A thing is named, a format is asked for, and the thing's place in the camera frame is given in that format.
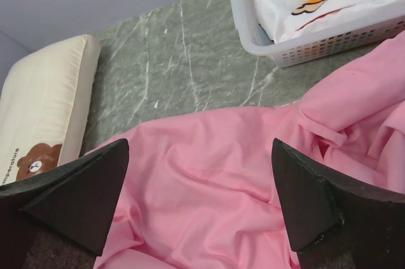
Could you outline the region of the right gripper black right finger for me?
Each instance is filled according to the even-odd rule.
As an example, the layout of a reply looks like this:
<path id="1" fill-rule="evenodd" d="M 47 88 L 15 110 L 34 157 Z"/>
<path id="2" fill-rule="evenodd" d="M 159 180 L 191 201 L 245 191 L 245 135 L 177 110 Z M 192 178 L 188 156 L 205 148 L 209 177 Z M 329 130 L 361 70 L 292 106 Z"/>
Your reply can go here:
<path id="1" fill-rule="evenodd" d="M 404 194 L 340 173 L 278 139 L 272 168 L 301 268 L 404 268 Z"/>

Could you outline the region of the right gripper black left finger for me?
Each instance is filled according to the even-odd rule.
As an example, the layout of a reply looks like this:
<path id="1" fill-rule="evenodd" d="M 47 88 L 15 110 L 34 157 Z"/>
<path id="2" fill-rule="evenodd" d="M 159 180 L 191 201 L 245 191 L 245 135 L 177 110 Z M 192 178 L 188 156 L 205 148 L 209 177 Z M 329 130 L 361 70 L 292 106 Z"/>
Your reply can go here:
<path id="1" fill-rule="evenodd" d="M 118 139 L 1 186 L 1 268 L 92 268 L 105 247 L 129 162 Z"/>

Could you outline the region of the cream pillow with bear print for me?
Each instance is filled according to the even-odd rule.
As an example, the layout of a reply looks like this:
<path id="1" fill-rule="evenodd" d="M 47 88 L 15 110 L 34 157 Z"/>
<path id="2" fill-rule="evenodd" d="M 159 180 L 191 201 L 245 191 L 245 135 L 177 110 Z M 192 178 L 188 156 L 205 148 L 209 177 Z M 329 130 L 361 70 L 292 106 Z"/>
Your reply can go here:
<path id="1" fill-rule="evenodd" d="M 1 184 L 79 157 L 101 53 L 78 35 L 17 61 L 1 91 Z"/>

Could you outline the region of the pink pillowcase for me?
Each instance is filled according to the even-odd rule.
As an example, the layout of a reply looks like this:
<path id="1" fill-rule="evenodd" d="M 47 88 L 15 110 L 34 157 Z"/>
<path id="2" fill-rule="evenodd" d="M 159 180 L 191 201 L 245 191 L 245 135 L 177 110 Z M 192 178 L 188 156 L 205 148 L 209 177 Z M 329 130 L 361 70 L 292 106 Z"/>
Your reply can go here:
<path id="1" fill-rule="evenodd" d="M 300 100 L 142 123 L 96 268 L 298 268 L 273 178 L 280 139 L 350 177 L 404 192 L 404 35 Z"/>

